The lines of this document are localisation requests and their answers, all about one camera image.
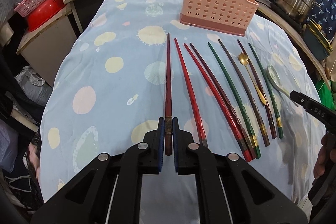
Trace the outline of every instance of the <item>gold spoon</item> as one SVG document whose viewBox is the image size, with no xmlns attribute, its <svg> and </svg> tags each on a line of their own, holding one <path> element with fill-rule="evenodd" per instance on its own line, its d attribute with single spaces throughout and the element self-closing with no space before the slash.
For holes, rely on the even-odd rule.
<svg viewBox="0 0 336 224">
<path fill-rule="evenodd" d="M 258 93 L 258 96 L 259 96 L 259 98 L 260 98 L 260 101 L 261 101 L 264 105 L 266 105 L 266 104 L 267 104 L 267 103 L 266 103 L 266 99 L 265 99 L 264 95 L 262 94 L 262 92 L 260 91 L 260 89 L 258 88 L 257 84 L 255 83 L 255 81 L 254 81 L 254 79 L 253 79 L 253 77 L 252 77 L 252 74 L 251 74 L 251 72 L 249 71 L 249 69 L 248 69 L 248 67 L 247 67 L 247 65 L 248 65 L 248 63 L 249 63 L 249 57 L 248 57 L 248 55 L 247 55 L 247 54 L 240 53 L 240 54 L 238 55 L 238 60 L 240 61 L 241 64 L 243 64 L 243 65 L 245 66 L 245 68 L 246 68 L 246 70 L 247 70 L 247 72 L 248 72 L 248 74 L 249 74 L 249 76 L 250 76 L 250 78 L 251 78 L 251 80 L 252 80 L 252 82 L 253 82 L 253 85 L 254 85 L 254 87 L 255 87 L 255 90 L 256 90 L 257 93 Z"/>
</svg>

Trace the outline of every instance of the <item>basket base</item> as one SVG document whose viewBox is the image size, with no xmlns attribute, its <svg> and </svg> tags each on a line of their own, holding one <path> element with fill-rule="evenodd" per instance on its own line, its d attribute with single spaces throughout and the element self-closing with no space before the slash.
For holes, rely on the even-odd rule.
<svg viewBox="0 0 336 224">
<path fill-rule="evenodd" d="M 199 27 L 203 29 L 208 29 L 208 30 L 212 30 L 216 32 L 223 32 L 223 33 L 238 35 L 240 37 L 244 37 L 245 31 L 246 31 L 246 29 L 213 22 L 210 20 L 202 19 L 202 18 L 189 17 L 182 13 L 180 13 L 180 22 L 182 24 Z"/>
</svg>

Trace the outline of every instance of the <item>spoon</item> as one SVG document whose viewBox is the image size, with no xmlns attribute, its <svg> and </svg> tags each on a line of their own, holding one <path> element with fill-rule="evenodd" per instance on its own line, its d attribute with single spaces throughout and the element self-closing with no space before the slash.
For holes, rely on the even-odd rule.
<svg viewBox="0 0 336 224">
<path fill-rule="evenodd" d="M 282 92 L 283 94 L 285 94 L 289 99 L 290 99 L 290 94 L 289 91 L 286 90 L 283 85 L 280 84 L 280 78 L 278 73 L 276 72 L 275 68 L 271 65 L 269 65 L 267 67 L 267 76 L 269 81 L 271 82 L 271 84 L 273 85 L 273 87 L 275 87 L 275 89 L 279 90 L 280 92 Z"/>
<path fill-rule="evenodd" d="M 243 54 L 243 53 L 241 52 L 241 53 L 238 55 L 238 60 L 240 61 L 241 64 L 243 64 L 243 65 L 245 66 L 245 68 L 246 68 L 246 70 L 247 70 L 247 72 L 248 72 L 248 74 L 249 74 L 249 76 L 250 76 L 250 78 L 251 78 L 251 80 L 252 80 L 252 82 L 253 82 L 253 85 L 254 85 L 254 87 L 255 87 L 255 90 L 256 90 L 257 93 L 258 93 L 258 96 L 259 96 L 259 98 L 260 98 L 260 101 L 261 101 L 264 105 L 267 105 L 267 102 L 266 102 L 266 99 L 265 99 L 263 93 L 262 93 L 262 92 L 260 91 L 260 89 L 258 88 L 256 82 L 254 81 L 254 79 L 253 79 L 253 77 L 252 77 L 251 72 L 249 71 L 249 69 L 248 69 L 248 67 L 247 67 L 247 65 L 248 65 L 248 63 L 249 63 L 249 57 L 248 57 L 248 55 L 247 55 L 247 54 Z"/>
</svg>

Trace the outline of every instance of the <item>chopstick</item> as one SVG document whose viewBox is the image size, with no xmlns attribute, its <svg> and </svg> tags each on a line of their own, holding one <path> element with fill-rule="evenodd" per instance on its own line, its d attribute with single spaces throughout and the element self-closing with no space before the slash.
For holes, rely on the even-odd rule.
<svg viewBox="0 0 336 224">
<path fill-rule="evenodd" d="M 252 96 L 252 93 L 242 75 L 242 73 L 240 72 L 238 66 L 236 65 L 235 61 L 233 60 L 232 56 L 229 54 L 228 50 L 226 49 L 226 47 L 224 46 L 224 44 L 221 42 L 220 39 L 218 39 L 218 42 L 220 43 L 220 45 L 222 46 L 223 50 L 225 51 L 227 57 L 229 58 L 231 64 L 233 65 L 241 83 L 243 84 L 243 87 L 245 89 L 245 92 L 247 94 L 247 97 L 249 98 L 249 101 L 252 105 L 252 109 L 253 109 L 253 112 L 254 112 L 254 115 L 256 116 L 257 118 L 257 121 L 258 121 L 258 125 L 259 125 L 259 128 L 260 128 L 260 131 L 261 131 L 261 134 L 262 134 L 262 138 L 264 140 L 264 144 L 265 146 L 268 146 L 269 145 L 269 139 L 268 139 L 268 136 L 267 136 L 267 132 L 266 132 L 266 128 L 265 128 L 265 125 L 264 125 L 264 121 L 259 113 L 259 109 L 257 108 L 256 104 L 255 104 L 255 101 L 254 101 L 254 98 Z"/>
<path fill-rule="evenodd" d="M 170 34 L 167 33 L 166 62 L 166 103 L 165 103 L 165 154 L 173 153 L 172 143 L 172 110 L 171 110 L 171 68 L 170 68 Z"/>
<path fill-rule="evenodd" d="M 262 76 L 264 77 L 264 80 L 265 80 L 265 83 L 266 83 L 266 86 L 267 86 L 267 89 L 268 89 L 268 93 L 269 93 L 269 96 L 270 96 L 271 101 L 272 101 L 273 110 L 274 110 L 274 113 L 275 113 L 275 118 L 276 118 L 276 121 L 277 121 L 279 138 L 281 139 L 281 138 L 283 138 L 284 133 L 283 133 L 283 130 L 282 130 L 282 123 L 281 123 L 281 118 L 280 118 L 279 110 L 278 110 L 278 107 L 277 107 L 277 103 L 275 102 L 275 99 L 274 99 L 274 95 L 273 95 L 273 91 L 272 91 L 271 85 L 269 83 L 269 80 L 268 80 L 268 78 L 267 78 L 267 76 L 265 74 L 263 66 L 261 65 L 260 60 L 259 60 L 256 52 L 254 51 L 251 43 L 249 43 L 249 46 L 250 46 L 250 48 L 252 50 L 252 53 L 253 53 L 255 59 L 257 60 L 257 64 L 259 66 L 259 69 L 261 70 Z"/>
<path fill-rule="evenodd" d="M 194 90 L 193 90 L 193 86 L 191 85 L 191 81 L 190 81 L 190 78 L 189 78 L 187 67 L 185 66 L 183 56 L 182 56 L 179 44 L 177 42 L 177 39 L 175 38 L 174 41 L 175 41 L 175 46 L 176 46 L 177 53 L 178 53 L 178 56 L 179 56 L 179 59 L 180 59 L 180 63 L 181 63 L 181 66 L 182 66 L 184 80 L 185 80 L 185 83 L 187 85 L 187 90 L 188 90 L 188 94 L 189 94 L 189 98 L 190 98 L 190 103 L 191 103 L 191 106 L 192 106 L 192 109 L 193 109 L 193 114 L 194 114 L 194 119 L 195 119 L 195 123 L 196 123 L 196 129 L 197 129 L 197 133 L 198 133 L 199 143 L 202 144 L 205 147 L 208 147 L 207 138 L 206 138 L 205 131 L 204 131 L 204 128 L 203 128 L 203 123 L 202 123 L 200 111 L 198 109 L 195 93 L 194 93 Z"/>
<path fill-rule="evenodd" d="M 239 39 L 237 39 L 237 41 L 238 41 L 238 44 L 241 47 L 241 50 L 243 51 L 243 53 L 246 54 L 246 55 L 248 55 L 246 53 L 246 50 L 244 49 L 242 43 L 239 41 Z M 272 112 L 271 112 L 271 110 L 269 108 L 269 104 L 268 104 L 268 101 L 267 101 L 266 94 L 265 94 L 265 92 L 263 90 L 263 86 L 262 86 L 262 84 L 260 82 L 260 79 L 259 79 L 258 74 L 257 74 L 257 72 L 256 72 L 256 70 L 255 70 L 255 68 L 254 68 L 254 66 L 252 64 L 251 59 L 249 60 L 249 65 L 250 65 L 250 68 L 252 70 L 254 79 L 255 79 L 255 81 L 257 83 L 257 86 L 258 86 L 258 88 L 260 89 L 261 93 L 264 95 L 264 97 L 266 99 L 266 105 L 264 105 L 264 107 L 265 107 L 265 110 L 266 110 L 266 114 L 267 114 L 267 118 L 268 118 L 268 123 L 269 123 L 270 129 L 271 129 L 272 139 L 275 139 L 277 137 L 277 132 L 275 130 L 273 116 L 272 116 Z"/>
<path fill-rule="evenodd" d="M 214 74 L 212 73 L 212 71 L 210 70 L 209 66 L 206 64 L 206 62 L 204 61 L 204 59 L 202 58 L 202 56 L 199 54 L 199 52 L 196 50 L 196 48 L 194 47 L 193 44 L 189 44 L 190 47 L 193 49 L 193 51 L 195 52 L 195 54 L 197 55 L 198 59 L 201 61 L 203 67 L 205 68 L 205 70 L 208 72 L 210 78 L 212 79 L 215 87 L 217 88 L 220 96 L 222 97 L 224 103 L 226 104 L 226 107 L 228 108 L 228 110 L 231 112 L 231 115 L 232 117 L 235 119 L 235 122 L 236 122 L 236 126 L 238 128 L 238 130 L 243 134 L 243 137 L 244 137 L 244 140 L 245 140 L 245 143 L 247 144 L 249 150 L 250 150 L 250 154 L 252 156 L 252 159 L 255 159 L 256 158 L 256 154 L 253 150 L 253 147 L 251 145 L 251 142 L 250 142 L 250 139 L 249 137 L 247 136 L 247 133 L 245 131 L 245 129 L 243 128 L 237 114 L 236 114 L 236 111 L 235 109 L 233 108 L 233 106 L 231 105 L 228 97 L 226 96 L 224 90 L 222 89 L 221 85 L 219 84 L 219 82 L 217 81 L 216 77 L 214 76 Z"/>
<path fill-rule="evenodd" d="M 253 130 L 253 127 L 251 126 L 251 121 L 246 113 L 246 109 L 242 103 L 242 100 L 238 94 L 238 91 L 234 85 L 234 83 L 232 82 L 231 80 L 231 77 L 230 75 L 228 74 L 228 72 L 226 71 L 222 61 L 220 60 L 219 56 L 217 55 L 217 53 L 215 52 L 214 48 L 212 47 L 212 45 L 208 42 L 208 46 L 210 47 L 213 55 L 215 56 L 220 68 L 222 69 L 225 77 L 226 77 L 226 80 L 227 82 L 229 83 L 229 86 L 236 98 L 236 101 L 238 103 L 238 106 L 239 106 L 239 109 L 241 111 L 241 114 L 243 116 L 243 119 L 244 119 L 244 122 L 246 124 L 246 128 L 247 128 L 247 132 L 249 133 L 250 135 L 250 139 L 251 139 L 251 143 L 252 143 L 252 146 L 253 146 L 253 149 L 254 149 L 254 152 L 257 156 L 257 159 L 259 159 L 261 157 L 261 153 L 260 153 L 260 148 L 259 148 L 259 145 L 258 145 L 258 140 L 257 140 L 257 137 L 255 136 L 255 133 L 254 133 L 254 130 Z"/>
<path fill-rule="evenodd" d="M 233 119 L 231 113 L 227 109 L 222 97 L 219 95 L 218 90 L 216 90 L 216 88 L 215 88 L 214 84 L 211 82 L 209 76 L 206 74 L 205 70 L 202 68 L 201 64 L 198 62 L 195 55 L 192 53 L 192 51 L 189 49 L 189 47 L 187 46 L 186 43 L 184 43 L 184 47 L 186 48 L 186 50 L 188 51 L 188 53 L 190 54 L 190 56 L 194 60 L 196 66 L 198 67 L 199 71 L 201 72 L 205 81 L 207 82 L 209 88 L 211 89 L 213 95 L 215 96 L 215 98 L 216 98 L 224 116 L 226 117 L 227 122 L 230 125 L 230 128 L 231 128 L 235 138 L 238 141 L 238 145 L 239 145 L 239 147 L 240 147 L 240 149 L 241 149 L 241 151 L 244 155 L 244 158 L 245 158 L 246 162 L 250 162 L 252 160 L 251 153 L 248 150 L 248 147 L 246 146 L 246 143 L 244 141 L 244 138 L 243 138 L 241 132 L 238 130 L 238 128 L 236 126 L 235 120 Z"/>
</svg>

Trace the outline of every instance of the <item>green chopstick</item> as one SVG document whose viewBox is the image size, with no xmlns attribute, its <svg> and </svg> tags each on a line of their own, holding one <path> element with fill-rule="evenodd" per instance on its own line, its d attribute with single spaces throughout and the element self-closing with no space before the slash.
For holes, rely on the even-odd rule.
<svg viewBox="0 0 336 224">
<path fill-rule="evenodd" d="M 252 147 L 254 149 L 254 152 L 256 154 L 257 159 L 259 159 L 261 157 L 261 153 L 260 153 L 257 137 L 256 137 L 256 135 L 254 133 L 254 130 L 253 130 L 252 126 L 251 126 L 251 121 L 250 121 L 250 119 L 249 119 L 249 117 L 248 117 L 248 115 L 246 113 L 246 109 L 245 109 L 245 107 L 244 107 L 244 105 L 242 103 L 242 100 L 241 100 L 241 98 L 240 98 L 240 96 L 238 94 L 238 91 L 237 91 L 234 83 L 232 82 L 229 74 L 227 73 L 227 71 L 226 71 L 226 69 L 225 69 L 222 61 L 219 59 L 219 56 L 215 52 L 214 48 L 212 47 L 212 45 L 209 42 L 208 42 L 208 45 L 209 45 L 209 47 L 210 47 L 213 55 L 215 56 L 215 58 L 216 58 L 216 60 L 217 60 L 217 62 L 219 64 L 220 68 L 222 69 L 222 71 L 223 71 L 223 73 L 224 73 L 224 75 L 226 77 L 226 80 L 229 83 L 229 86 L 230 86 L 230 88 L 231 88 L 231 90 L 232 90 L 232 92 L 233 92 L 233 94 L 234 94 L 234 96 L 236 98 L 236 101 L 238 103 L 240 112 L 241 112 L 241 114 L 243 116 L 243 119 L 244 119 L 244 122 L 246 124 L 247 132 L 250 135 Z"/>
<path fill-rule="evenodd" d="M 265 79 L 265 83 L 266 83 L 266 86 L 267 86 L 267 89 L 268 89 L 268 92 L 269 92 L 269 96 L 271 97 L 271 101 L 272 101 L 272 105 L 273 105 L 273 109 L 274 109 L 274 113 L 275 113 L 275 117 L 276 117 L 276 120 L 277 120 L 277 126 L 278 126 L 278 132 L 279 132 L 279 138 L 283 138 L 284 136 L 284 133 L 283 133 L 283 130 L 282 130 L 282 123 L 281 123 L 281 118 L 280 118 L 280 114 L 279 114 L 279 110 L 278 110 L 278 107 L 277 107 L 277 103 L 275 102 L 275 99 L 274 99 L 274 95 L 273 95 L 273 91 L 272 91 L 272 88 L 271 88 L 271 85 L 269 83 L 269 80 L 267 78 L 267 75 L 265 74 L 265 71 L 260 63 L 260 60 L 256 54 L 256 52 L 254 51 L 251 43 L 249 43 L 249 46 L 253 52 L 253 55 L 255 57 L 255 59 L 257 60 L 257 63 L 258 63 L 258 66 L 261 70 L 261 73 Z"/>
</svg>

